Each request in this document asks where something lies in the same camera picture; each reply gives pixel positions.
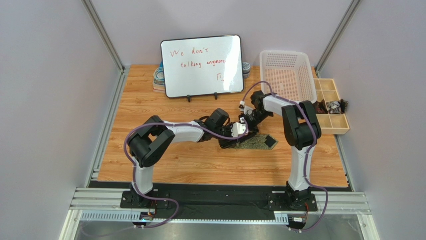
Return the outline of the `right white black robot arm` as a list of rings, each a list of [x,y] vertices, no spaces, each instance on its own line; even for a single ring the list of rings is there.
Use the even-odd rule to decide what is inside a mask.
[[[286,185],[287,204],[302,205],[311,198],[310,165],[313,151],[322,136],[315,108],[310,101],[292,101],[261,90],[250,97],[254,109],[239,116],[248,124],[250,134],[258,133],[258,125],[274,114],[282,117],[284,135],[291,146],[291,172]]]

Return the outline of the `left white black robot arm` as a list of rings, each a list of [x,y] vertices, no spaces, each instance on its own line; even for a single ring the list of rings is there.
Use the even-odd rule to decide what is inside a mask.
[[[229,115],[216,109],[210,116],[190,122],[169,122],[155,115],[132,130],[125,138],[123,151],[133,165],[132,189],[151,200],[154,166],[167,149],[176,143],[202,143],[211,139],[238,141],[249,132],[246,120],[231,122]]]

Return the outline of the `green floral patterned tie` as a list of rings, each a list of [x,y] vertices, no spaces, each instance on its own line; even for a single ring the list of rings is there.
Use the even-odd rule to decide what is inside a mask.
[[[270,134],[258,134],[244,142],[238,143],[234,149],[237,150],[273,150],[279,142]]]

